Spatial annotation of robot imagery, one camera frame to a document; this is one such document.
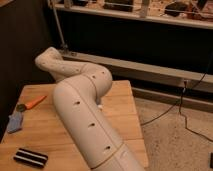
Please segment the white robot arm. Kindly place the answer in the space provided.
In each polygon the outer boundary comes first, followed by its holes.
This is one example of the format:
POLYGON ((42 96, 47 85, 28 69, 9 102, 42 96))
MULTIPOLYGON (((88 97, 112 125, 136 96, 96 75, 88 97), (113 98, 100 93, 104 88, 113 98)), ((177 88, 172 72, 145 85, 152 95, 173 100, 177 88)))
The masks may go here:
POLYGON ((54 47, 35 64, 56 80, 53 104, 91 171, 145 171, 99 108, 112 87, 112 74, 90 62, 66 61, 54 47))

